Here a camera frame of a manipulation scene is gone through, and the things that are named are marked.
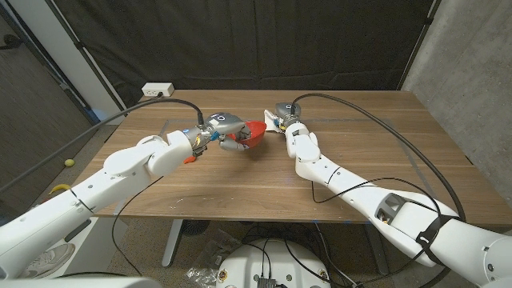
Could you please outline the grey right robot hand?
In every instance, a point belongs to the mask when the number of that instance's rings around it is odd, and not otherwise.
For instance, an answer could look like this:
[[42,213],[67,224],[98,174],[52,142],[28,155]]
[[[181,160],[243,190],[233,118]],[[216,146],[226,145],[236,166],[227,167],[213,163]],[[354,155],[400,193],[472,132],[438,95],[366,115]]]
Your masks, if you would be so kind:
[[280,102],[275,105],[275,115],[277,118],[274,124],[281,131],[284,131],[288,126],[296,122],[300,122],[302,108],[299,104],[291,102]]

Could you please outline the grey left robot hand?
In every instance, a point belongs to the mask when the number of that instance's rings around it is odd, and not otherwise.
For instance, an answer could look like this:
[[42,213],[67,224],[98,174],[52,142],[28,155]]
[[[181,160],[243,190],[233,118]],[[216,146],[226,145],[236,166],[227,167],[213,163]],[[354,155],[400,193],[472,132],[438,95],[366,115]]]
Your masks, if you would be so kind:
[[212,114],[188,134],[193,156],[200,156],[212,141],[218,141],[223,150],[248,150],[249,146],[243,144],[242,140],[251,136],[248,125],[238,116],[227,112]]

